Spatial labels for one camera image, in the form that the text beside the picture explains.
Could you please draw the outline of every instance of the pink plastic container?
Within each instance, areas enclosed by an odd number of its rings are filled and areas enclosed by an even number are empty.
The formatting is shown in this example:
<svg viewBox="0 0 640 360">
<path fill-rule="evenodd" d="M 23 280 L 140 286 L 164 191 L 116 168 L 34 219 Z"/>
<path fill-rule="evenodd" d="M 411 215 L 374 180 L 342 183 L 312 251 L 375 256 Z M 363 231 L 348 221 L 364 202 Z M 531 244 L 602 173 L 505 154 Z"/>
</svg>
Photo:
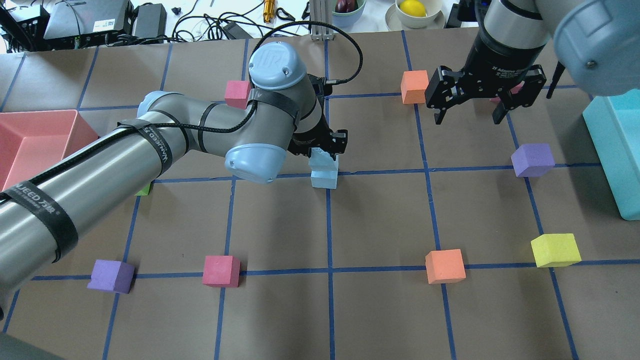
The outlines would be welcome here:
<svg viewBox="0 0 640 360">
<path fill-rule="evenodd" d="M 0 184 L 7 189 L 98 139 L 77 110 L 0 113 Z"/>
</svg>

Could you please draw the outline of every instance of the yellow cube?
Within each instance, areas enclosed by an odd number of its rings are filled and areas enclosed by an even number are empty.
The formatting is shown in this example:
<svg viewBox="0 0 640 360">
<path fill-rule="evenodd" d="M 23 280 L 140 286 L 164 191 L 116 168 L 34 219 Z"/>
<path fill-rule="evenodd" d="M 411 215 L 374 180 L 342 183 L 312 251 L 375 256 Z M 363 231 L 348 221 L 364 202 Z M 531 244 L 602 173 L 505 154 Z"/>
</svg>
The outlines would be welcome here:
<svg viewBox="0 0 640 360">
<path fill-rule="evenodd" d="M 536 266 L 569 266 L 582 261 L 573 234 L 544 234 L 531 240 Z"/>
</svg>

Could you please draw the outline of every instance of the turquoise bin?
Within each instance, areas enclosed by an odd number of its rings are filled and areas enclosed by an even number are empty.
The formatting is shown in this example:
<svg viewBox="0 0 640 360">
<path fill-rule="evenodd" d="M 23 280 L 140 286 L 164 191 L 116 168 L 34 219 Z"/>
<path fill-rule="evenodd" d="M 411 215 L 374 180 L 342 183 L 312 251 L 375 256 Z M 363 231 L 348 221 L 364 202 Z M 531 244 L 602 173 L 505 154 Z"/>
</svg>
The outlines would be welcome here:
<svg viewBox="0 0 640 360">
<path fill-rule="evenodd" d="M 640 220 L 640 90 L 595 97 L 582 113 L 625 220 Z"/>
</svg>

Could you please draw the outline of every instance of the white saucer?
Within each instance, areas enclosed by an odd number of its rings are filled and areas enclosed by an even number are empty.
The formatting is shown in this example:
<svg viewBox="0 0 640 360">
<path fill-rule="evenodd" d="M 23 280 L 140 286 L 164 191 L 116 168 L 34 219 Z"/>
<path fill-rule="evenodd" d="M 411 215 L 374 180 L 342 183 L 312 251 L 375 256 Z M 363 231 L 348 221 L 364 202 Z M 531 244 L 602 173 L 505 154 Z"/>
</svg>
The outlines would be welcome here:
<svg viewBox="0 0 640 360">
<path fill-rule="evenodd" d="M 400 19 L 398 19 L 398 17 L 396 16 L 395 4 L 389 6 L 389 10 L 387 10 L 387 14 L 385 15 L 385 21 L 387 23 L 387 27 L 391 31 L 416 30 L 413 28 L 409 28 L 408 26 L 402 25 L 402 23 L 400 22 Z M 444 24 L 445 24 L 444 15 L 442 15 L 442 12 L 438 12 L 438 15 L 436 15 L 436 18 L 433 20 L 433 22 L 421 29 L 442 29 L 444 28 Z"/>
</svg>

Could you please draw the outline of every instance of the yellow fruit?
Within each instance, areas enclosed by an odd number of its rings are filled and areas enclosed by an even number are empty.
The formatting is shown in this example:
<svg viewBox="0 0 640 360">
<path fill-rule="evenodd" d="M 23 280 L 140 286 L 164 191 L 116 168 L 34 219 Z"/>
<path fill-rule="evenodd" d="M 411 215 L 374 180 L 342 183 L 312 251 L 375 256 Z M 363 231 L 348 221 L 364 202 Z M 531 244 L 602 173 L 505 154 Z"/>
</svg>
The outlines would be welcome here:
<svg viewBox="0 0 640 360">
<path fill-rule="evenodd" d="M 425 17 L 427 16 L 427 10 L 424 8 L 424 5 L 418 0 L 404 0 L 400 3 L 400 10 L 403 13 L 415 17 Z"/>
</svg>

